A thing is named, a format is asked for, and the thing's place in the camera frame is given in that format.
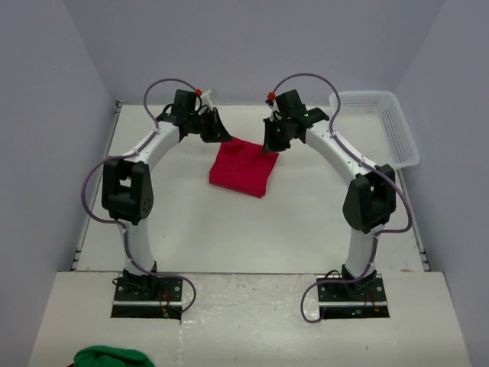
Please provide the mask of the red t shirt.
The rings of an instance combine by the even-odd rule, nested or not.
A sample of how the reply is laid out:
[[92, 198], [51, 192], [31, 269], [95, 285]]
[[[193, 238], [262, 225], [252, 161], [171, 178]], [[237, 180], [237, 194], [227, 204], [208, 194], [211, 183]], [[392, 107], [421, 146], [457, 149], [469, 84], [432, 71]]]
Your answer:
[[259, 144], [233, 138], [220, 144], [209, 170], [209, 183], [261, 198], [278, 158], [278, 153], [264, 153]]

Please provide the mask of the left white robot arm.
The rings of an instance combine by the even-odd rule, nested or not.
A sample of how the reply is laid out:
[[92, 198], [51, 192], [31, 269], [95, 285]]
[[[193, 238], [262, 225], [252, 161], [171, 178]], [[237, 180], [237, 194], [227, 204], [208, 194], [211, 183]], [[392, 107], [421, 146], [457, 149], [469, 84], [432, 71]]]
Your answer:
[[198, 135], [208, 144], [232, 140], [213, 105], [210, 89], [178, 89], [173, 102], [154, 121], [151, 132], [122, 158], [104, 163], [102, 174], [102, 207], [121, 223], [126, 260], [119, 280], [142, 300], [151, 300], [159, 290], [147, 229], [154, 206], [151, 171], [188, 135]]

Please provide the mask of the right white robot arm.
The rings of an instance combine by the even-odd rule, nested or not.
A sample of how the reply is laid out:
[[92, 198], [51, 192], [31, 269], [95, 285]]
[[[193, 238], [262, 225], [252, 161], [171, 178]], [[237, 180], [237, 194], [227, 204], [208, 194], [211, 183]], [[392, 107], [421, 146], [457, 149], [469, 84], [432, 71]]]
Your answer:
[[374, 235], [396, 209], [395, 189], [371, 171], [377, 167], [373, 161], [362, 157], [329, 126], [330, 118], [323, 110], [306, 108], [295, 89], [278, 96], [271, 92], [266, 103], [271, 114], [264, 119], [262, 151], [279, 153], [299, 139], [321, 154], [348, 187], [342, 205], [342, 214], [351, 228], [348, 256], [341, 276], [326, 289], [342, 291], [347, 299], [358, 300], [374, 282]]

